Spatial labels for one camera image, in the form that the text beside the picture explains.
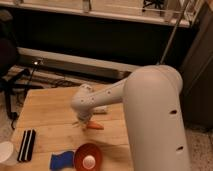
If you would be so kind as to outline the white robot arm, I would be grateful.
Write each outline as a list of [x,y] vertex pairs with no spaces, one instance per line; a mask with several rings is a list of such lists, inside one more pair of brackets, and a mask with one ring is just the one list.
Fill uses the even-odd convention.
[[134,171],[191,171],[180,93],[180,73],[168,65],[143,66],[99,91],[83,84],[71,100],[85,125],[99,106],[122,103]]

